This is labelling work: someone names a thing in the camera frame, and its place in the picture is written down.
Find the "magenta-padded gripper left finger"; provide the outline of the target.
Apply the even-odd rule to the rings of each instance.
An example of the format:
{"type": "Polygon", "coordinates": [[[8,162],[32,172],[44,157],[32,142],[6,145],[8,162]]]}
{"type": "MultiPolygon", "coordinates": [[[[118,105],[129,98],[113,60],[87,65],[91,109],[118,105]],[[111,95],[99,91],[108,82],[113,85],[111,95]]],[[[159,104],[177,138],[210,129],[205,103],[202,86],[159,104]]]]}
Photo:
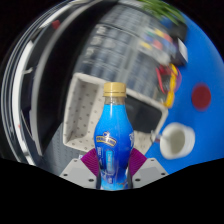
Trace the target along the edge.
{"type": "Polygon", "coordinates": [[[99,188],[99,164],[95,149],[91,149],[81,159],[72,159],[60,177],[78,186],[99,188]]]}

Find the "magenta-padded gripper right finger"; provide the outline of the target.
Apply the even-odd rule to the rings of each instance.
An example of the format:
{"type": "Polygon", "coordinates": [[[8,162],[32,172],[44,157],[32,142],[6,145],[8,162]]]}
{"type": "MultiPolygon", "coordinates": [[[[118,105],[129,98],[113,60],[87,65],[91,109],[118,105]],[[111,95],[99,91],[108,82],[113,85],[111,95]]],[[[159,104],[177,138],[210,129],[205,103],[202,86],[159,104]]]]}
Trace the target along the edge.
{"type": "Polygon", "coordinates": [[[139,150],[132,149],[127,174],[129,189],[143,187],[167,175],[167,171],[155,158],[147,158],[139,150]]]}

